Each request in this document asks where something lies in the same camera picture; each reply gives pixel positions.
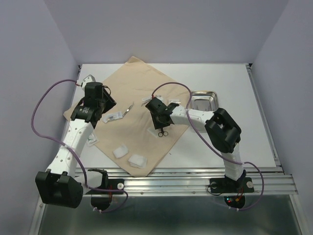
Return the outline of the straight surgical scissors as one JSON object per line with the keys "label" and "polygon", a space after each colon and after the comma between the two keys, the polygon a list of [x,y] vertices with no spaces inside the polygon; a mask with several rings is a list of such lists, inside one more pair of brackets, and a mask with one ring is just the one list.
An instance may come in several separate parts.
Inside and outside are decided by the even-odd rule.
{"label": "straight surgical scissors", "polygon": [[163,128],[160,128],[159,132],[158,132],[158,136],[161,137],[166,137],[168,136],[168,132],[165,131]]}

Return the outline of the stainless steel tray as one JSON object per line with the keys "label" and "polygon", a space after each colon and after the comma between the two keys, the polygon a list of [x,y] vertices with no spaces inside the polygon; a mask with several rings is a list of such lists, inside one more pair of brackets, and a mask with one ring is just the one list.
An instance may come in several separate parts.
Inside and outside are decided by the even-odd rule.
{"label": "stainless steel tray", "polygon": [[191,94],[191,109],[197,110],[197,103],[201,105],[202,111],[205,111],[205,107],[209,103],[211,104],[212,112],[219,108],[218,96],[214,91],[192,91]]}

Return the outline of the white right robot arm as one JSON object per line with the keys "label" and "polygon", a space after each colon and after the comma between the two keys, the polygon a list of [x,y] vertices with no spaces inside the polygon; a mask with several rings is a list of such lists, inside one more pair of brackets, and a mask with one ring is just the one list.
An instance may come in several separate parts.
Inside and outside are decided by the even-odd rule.
{"label": "white right robot arm", "polygon": [[155,129],[163,130],[170,125],[187,125],[212,150],[223,159],[225,167],[225,185],[230,191],[236,191],[243,185],[244,173],[240,157],[241,128],[223,108],[216,111],[199,111],[185,108],[177,103],[165,105],[154,97],[145,107],[149,110]]}

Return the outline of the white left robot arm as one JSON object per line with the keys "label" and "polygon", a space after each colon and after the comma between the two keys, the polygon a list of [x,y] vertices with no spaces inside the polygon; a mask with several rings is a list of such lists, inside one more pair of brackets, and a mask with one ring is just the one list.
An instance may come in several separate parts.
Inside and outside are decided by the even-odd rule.
{"label": "white left robot arm", "polygon": [[39,171],[35,177],[45,204],[76,208],[89,191],[103,193],[109,190],[107,171],[93,168],[83,170],[82,177],[75,177],[75,170],[82,165],[80,155],[98,121],[116,102],[110,89],[92,75],[84,78],[79,86],[85,94],[72,111],[63,141],[57,141],[60,148],[47,169]]}

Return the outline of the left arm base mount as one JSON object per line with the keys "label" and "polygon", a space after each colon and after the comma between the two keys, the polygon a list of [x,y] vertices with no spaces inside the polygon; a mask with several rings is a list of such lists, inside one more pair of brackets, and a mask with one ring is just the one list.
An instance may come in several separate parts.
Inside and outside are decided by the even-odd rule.
{"label": "left arm base mount", "polygon": [[[109,213],[122,208],[128,200],[128,193],[124,190],[125,180],[122,178],[110,179],[104,169],[91,168],[87,171],[88,185],[87,194],[105,195],[106,197],[92,197],[90,200],[93,211]],[[120,205],[113,205],[114,195],[126,195]]]}

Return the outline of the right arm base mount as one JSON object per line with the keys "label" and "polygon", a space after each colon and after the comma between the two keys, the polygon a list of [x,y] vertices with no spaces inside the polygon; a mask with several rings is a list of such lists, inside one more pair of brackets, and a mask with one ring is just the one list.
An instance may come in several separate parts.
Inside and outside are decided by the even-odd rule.
{"label": "right arm base mount", "polygon": [[237,181],[226,177],[211,178],[206,191],[213,196],[224,195],[224,201],[227,206],[234,209],[243,209],[246,203],[245,193],[253,193],[254,186],[252,179],[246,176],[244,170]]}

